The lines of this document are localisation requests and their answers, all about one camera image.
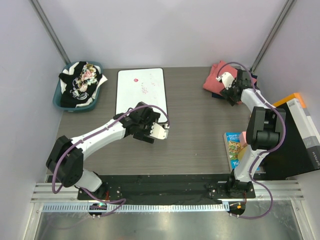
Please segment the right aluminium corner post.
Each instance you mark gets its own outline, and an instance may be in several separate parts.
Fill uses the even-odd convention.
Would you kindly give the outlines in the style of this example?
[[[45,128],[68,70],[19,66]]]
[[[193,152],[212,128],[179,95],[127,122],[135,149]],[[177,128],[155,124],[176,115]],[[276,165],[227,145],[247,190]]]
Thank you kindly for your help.
[[[283,23],[285,22],[286,18],[288,17],[288,15],[290,14],[292,8],[294,7],[294,5],[296,4],[296,0],[286,0],[283,7],[281,8],[278,16],[275,19],[274,24],[272,25],[266,39],[264,40],[250,70],[252,72],[254,72],[258,66],[260,65],[262,59],[264,58],[264,56],[267,53],[267,50],[270,48],[272,42],[274,41],[274,39],[276,38],[278,32],[280,31]]]

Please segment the left aluminium corner post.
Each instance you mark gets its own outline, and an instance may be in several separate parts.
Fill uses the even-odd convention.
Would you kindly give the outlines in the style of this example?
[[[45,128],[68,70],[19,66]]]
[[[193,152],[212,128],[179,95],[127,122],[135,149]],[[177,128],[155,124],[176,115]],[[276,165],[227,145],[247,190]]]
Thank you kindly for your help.
[[[41,21],[44,29],[46,30],[49,38],[51,39],[53,45],[55,46],[57,52],[61,56],[64,63],[70,64],[70,58],[67,55],[67,52],[65,51],[61,41],[59,40],[54,28],[52,27],[50,20],[48,19],[45,11],[43,10],[40,2],[38,0],[29,0],[29,3],[33,7],[36,15],[38,16],[39,20]]]

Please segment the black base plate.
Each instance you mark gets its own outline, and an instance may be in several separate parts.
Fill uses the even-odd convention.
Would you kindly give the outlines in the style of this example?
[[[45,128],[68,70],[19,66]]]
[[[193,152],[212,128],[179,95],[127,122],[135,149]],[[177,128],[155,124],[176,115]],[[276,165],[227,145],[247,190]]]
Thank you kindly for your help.
[[[127,205],[210,205],[223,199],[254,199],[253,184],[227,191],[228,174],[102,175],[100,200],[125,199]]]

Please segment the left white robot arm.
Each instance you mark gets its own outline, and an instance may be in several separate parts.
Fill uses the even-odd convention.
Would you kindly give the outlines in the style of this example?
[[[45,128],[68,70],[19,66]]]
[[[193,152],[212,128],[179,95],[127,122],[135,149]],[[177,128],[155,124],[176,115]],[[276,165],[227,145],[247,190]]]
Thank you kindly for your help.
[[[84,169],[84,161],[106,145],[128,136],[150,144],[156,139],[166,139],[169,125],[158,122],[165,112],[156,112],[155,108],[139,102],[135,108],[115,115],[86,134],[73,138],[59,137],[46,162],[47,169],[53,174],[52,192],[57,194],[63,187],[76,187],[91,198],[104,199],[108,192],[107,183],[97,173]]]

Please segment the black orange box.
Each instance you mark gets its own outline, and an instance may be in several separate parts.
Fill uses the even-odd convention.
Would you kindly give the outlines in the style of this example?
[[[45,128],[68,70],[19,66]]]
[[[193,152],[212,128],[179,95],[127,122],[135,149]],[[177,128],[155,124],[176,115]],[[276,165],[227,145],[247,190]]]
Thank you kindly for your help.
[[[281,147],[263,160],[266,180],[284,180],[320,169],[320,134],[299,93],[273,104],[286,111]]]

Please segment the teal laundry basket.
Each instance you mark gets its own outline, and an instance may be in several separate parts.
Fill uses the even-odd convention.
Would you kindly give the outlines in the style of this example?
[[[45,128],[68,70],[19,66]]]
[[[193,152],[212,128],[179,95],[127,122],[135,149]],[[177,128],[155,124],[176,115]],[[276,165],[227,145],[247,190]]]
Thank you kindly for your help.
[[[92,64],[94,64],[94,65],[98,65],[98,66],[100,67],[100,69],[101,69],[101,73],[103,74],[103,68],[102,68],[102,65],[101,65],[100,63],[95,62],[95,61],[87,61],[87,62],[88,62],[88,63],[92,63]],[[72,63],[66,65],[66,66],[63,68],[63,70],[67,70],[67,69],[68,69],[70,66],[72,66],[74,63],[76,63],[76,62],[72,62]],[[95,108],[95,106],[96,106],[96,104],[97,104],[97,101],[98,101],[98,96],[99,96],[99,93],[100,93],[100,88],[99,88],[99,90],[98,90],[98,92],[97,92],[97,96],[96,96],[95,100],[93,101],[93,103],[91,103],[90,105],[88,105],[88,106],[86,106],[86,107],[78,107],[78,108],[61,107],[60,99],[61,99],[62,93],[61,93],[60,78],[59,78],[52,102],[53,102],[53,105],[54,105],[55,107],[57,107],[58,109],[61,109],[61,110],[65,111],[65,112],[78,112],[78,113],[80,113],[80,112],[88,112],[88,111],[91,111],[91,110],[93,110],[93,109]]]

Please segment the blue illustrated book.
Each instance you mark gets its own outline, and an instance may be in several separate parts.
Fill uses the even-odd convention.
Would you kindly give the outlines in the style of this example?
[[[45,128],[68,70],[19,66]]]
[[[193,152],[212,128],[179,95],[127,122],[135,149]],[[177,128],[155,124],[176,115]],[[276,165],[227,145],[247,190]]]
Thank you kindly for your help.
[[[227,159],[230,170],[234,170],[243,158],[246,147],[240,144],[239,136],[242,132],[226,132],[223,135]]]

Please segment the black floral t shirt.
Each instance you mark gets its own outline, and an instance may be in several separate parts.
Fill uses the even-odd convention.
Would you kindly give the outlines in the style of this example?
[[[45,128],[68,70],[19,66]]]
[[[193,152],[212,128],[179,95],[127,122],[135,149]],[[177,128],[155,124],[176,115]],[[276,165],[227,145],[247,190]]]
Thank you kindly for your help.
[[[94,102],[100,86],[107,81],[101,68],[93,63],[79,61],[59,74],[60,106],[87,107]]]

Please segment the red t shirt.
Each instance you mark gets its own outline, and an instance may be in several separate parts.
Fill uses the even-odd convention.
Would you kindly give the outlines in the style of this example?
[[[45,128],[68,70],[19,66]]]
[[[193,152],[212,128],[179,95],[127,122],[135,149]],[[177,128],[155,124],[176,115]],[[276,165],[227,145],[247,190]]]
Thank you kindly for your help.
[[[203,84],[203,88],[209,92],[220,93],[224,89],[222,83],[216,80],[216,77],[222,75],[225,72],[229,72],[235,78],[233,85],[242,86],[242,94],[244,90],[250,90],[254,95],[260,94],[260,91],[257,86],[254,85],[255,79],[251,76],[251,72],[243,64],[239,62],[224,62],[220,61],[217,64],[214,64],[210,70],[209,76]]]

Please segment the white board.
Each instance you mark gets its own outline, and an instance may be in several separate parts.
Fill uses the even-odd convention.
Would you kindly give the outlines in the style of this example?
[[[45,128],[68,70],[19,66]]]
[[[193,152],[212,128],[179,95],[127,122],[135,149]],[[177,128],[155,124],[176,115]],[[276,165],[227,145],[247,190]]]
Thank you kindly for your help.
[[[139,102],[157,106],[165,113],[160,113],[159,124],[165,124],[168,129],[167,98],[164,70],[162,68],[127,69],[117,74],[115,113],[125,113],[129,108],[135,108]]]

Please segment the folded navy t shirt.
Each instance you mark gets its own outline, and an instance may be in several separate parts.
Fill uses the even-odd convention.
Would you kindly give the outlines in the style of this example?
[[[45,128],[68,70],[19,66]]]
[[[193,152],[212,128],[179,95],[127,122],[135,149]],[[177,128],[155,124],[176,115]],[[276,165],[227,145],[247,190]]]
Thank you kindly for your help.
[[[257,78],[258,78],[258,76],[254,75],[252,72],[251,72],[251,76],[254,78],[254,86],[256,87],[257,86]],[[224,99],[224,97],[222,95],[220,95],[220,93],[216,93],[216,92],[212,92],[211,96],[213,98],[216,98],[216,99],[222,99],[222,100]]]

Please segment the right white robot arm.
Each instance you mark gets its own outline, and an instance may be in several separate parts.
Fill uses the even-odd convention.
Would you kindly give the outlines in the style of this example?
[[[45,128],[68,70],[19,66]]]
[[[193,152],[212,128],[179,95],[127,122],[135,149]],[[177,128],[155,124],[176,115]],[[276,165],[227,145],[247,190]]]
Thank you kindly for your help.
[[[286,111],[270,104],[255,87],[253,78],[242,80],[229,72],[219,72],[216,79],[223,84],[220,94],[232,106],[241,102],[250,110],[244,156],[226,183],[219,186],[228,198],[240,198],[253,192],[253,177],[262,160],[283,144]]]

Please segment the aluminium corner post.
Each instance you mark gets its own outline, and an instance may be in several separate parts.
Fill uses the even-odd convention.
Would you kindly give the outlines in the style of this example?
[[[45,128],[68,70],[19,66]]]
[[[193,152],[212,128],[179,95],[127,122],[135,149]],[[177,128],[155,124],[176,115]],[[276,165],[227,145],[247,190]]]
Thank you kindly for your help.
[[[41,21],[44,29],[46,30],[49,38],[51,39],[53,45],[55,46],[57,52],[61,56],[64,63],[70,64],[70,58],[67,55],[67,52],[65,51],[61,41],[59,40],[54,28],[52,27],[50,20],[48,19],[45,11],[43,10],[40,2],[38,0],[29,0],[29,3],[33,7],[36,15],[38,16],[39,20]]]
[[[250,70],[252,72],[254,72],[258,66],[260,65],[262,59],[264,58],[264,56],[267,53],[267,50],[270,48],[272,42],[274,41],[274,39],[276,38],[278,32],[280,31],[283,23],[285,22],[286,18],[288,17],[288,15],[290,14],[292,8],[294,7],[294,5],[296,4],[296,0],[286,0],[283,7],[281,8],[278,16],[275,19],[274,24],[272,25],[266,39],[264,40]]]

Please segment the pink power adapter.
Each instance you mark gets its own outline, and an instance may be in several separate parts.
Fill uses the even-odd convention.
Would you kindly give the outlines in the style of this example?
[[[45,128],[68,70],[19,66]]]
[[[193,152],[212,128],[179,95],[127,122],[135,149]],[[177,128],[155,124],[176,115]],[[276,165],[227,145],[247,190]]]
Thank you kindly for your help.
[[[243,131],[240,135],[239,135],[239,142],[241,144],[242,147],[246,147],[247,144],[247,140],[246,140],[246,131]]]

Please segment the aluminium frame rail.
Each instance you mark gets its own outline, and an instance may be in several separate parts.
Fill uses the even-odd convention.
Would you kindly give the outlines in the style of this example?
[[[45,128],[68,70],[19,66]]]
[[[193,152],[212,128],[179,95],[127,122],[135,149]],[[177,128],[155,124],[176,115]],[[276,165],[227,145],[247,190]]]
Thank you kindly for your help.
[[[269,201],[270,195],[260,185],[254,185],[256,198],[220,198],[217,202],[209,199],[208,203],[201,203],[196,200],[195,203],[169,203],[169,204],[130,204],[127,200],[123,206],[117,209],[116,204],[101,203],[95,200],[78,200],[78,191],[76,188],[67,190],[62,188],[58,194],[52,193],[50,183],[37,183],[31,197],[32,203],[43,204],[43,212],[89,212],[93,215],[97,213],[107,213],[115,211],[116,213],[160,213],[160,212],[224,212],[230,207],[235,207],[240,203],[251,201]]]

